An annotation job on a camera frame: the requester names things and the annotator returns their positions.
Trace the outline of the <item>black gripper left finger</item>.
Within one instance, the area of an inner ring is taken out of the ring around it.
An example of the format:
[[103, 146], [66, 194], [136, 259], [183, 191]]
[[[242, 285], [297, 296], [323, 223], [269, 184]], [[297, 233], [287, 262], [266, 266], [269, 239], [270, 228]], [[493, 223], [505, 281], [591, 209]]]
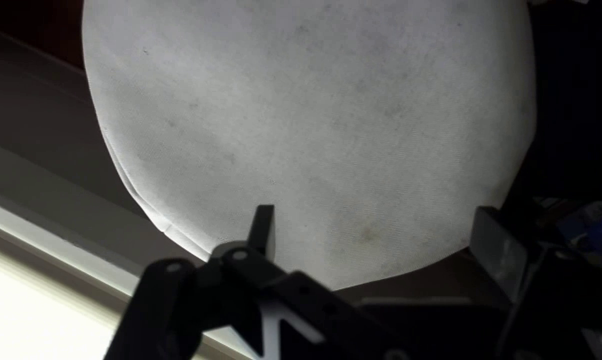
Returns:
[[230, 327], [255, 360], [408, 360], [379, 319], [303, 272], [266, 258], [274, 208], [260, 205], [244, 239], [221, 244], [197, 266], [151, 263], [104, 360], [192, 360], [210, 329]]

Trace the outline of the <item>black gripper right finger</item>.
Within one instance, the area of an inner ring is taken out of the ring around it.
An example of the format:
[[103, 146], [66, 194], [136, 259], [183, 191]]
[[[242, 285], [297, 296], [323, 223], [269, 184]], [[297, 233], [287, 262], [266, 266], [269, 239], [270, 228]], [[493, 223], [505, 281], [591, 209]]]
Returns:
[[602, 268], [478, 208], [471, 252], [508, 298], [499, 360], [602, 360]]

